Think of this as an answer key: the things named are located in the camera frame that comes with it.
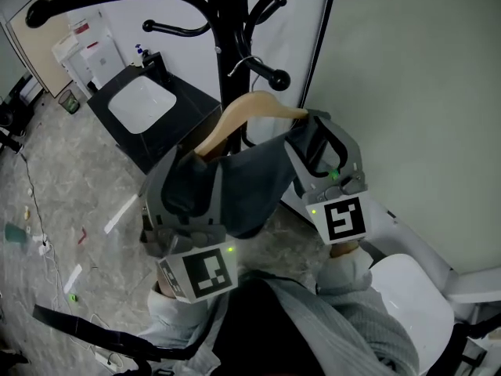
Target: white sink basin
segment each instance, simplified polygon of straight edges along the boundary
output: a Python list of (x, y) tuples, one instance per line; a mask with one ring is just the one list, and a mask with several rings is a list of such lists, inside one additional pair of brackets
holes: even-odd
[(138, 77), (125, 86), (108, 108), (131, 134), (140, 134), (155, 124), (176, 102), (175, 95), (147, 77)]

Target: person's arm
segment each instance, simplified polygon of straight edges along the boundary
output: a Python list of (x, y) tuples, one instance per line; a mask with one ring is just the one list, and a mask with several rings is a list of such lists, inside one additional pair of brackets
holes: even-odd
[(148, 296), (152, 325), (139, 337), (154, 345), (185, 348), (193, 332), (207, 317), (207, 302), (180, 302), (160, 269), (157, 269), (157, 279)]
[(350, 322), (382, 363), (398, 374), (417, 373), (419, 358), (413, 342), (371, 287), (372, 262), (356, 241), (333, 245), (317, 276), (319, 297)]

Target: person's hand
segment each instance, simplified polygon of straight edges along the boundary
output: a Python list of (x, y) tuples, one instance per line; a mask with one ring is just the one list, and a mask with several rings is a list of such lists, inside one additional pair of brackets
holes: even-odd
[(157, 279), (158, 279), (158, 287), (160, 288), (160, 292), (162, 293), (162, 295), (175, 299), (175, 295), (171, 288), (171, 285), (165, 278), (164, 272), (162, 272), (162, 270), (158, 266), (157, 266)]
[(339, 258), (342, 255), (349, 254), (358, 247), (359, 247), (359, 242), (356, 240), (343, 242), (341, 244), (334, 244), (330, 247), (330, 257)]

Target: marble tile floor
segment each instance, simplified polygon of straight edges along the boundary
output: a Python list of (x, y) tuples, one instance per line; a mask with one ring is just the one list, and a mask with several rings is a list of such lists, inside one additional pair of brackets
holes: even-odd
[[(71, 88), (83, 102), (78, 89)], [(104, 226), (138, 192), (144, 175), (115, 147), (85, 104), (69, 115), (51, 96), (43, 96), (23, 143), (63, 285), (77, 264), (83, 268), (71, 290), (78, 298), (69, 302), (71, 312), (86, 320), (95, 313), (114, 330), (133, 334), (144, 330), (150, 322), (146, 297), (156, 270), (154, 260), (139, 245), (139, 203), (109, 234), (104, 233)], [(30, 315), (35, 303), (49, 308), (53, 304), (65, 313), (68, 307), (62, 294), (54, 300), (56, 272), (51, 261), (45, 263), (38, 254), (38, 244), (4, 241), (6, 222), (29, 226), (31, 234), (41, 234), (29, 187), (24, 161), (5, 149), (0, 155), (0, 305), (5, 314), (0, 338), (10, 348), (22, 350), (31, 362), (18, 365), (12, 374), (109, 374), (91, 350)], [(25, 206), (31, 210), (28, 221), (23, 218)], [(78, 245), (82, 227), (87, 237)], [(281, 207), (255, 238), (239, 242), (238, 249), (244, 266), (293, 277), (310, 288), (314, 286), (312, 270), (327, 257), (327, 251), (314, 230)], [(93, 322), (99, 324), (95, 317)], [(130, 364), (124, 359), (125, 368)]]

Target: gray cardigan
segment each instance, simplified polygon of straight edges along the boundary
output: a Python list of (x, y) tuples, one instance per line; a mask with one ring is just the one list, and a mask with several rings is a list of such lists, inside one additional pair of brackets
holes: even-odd
[[(361, 248), (328, 259), (317, 276), (314, 295), (288, 280), (266, 280), (280, 304), (315, 354), (325, 375), (411, 376), (417, 374), (417, 352), (404, 328), (387, 314), (380, 294), (370, 285), (372, 258)], [(153, 369), (171, 369), (176, 376), (209, 375), (221, 363), (212, 352), (225, 316), (223, 297), (211, 331), (187, 361), (164, 361)], [(152, 326), (141, 336), (155, 345), (184, 348), (196, 341), (208, 316), (207, 302), (186, 304), (150, 292)]]

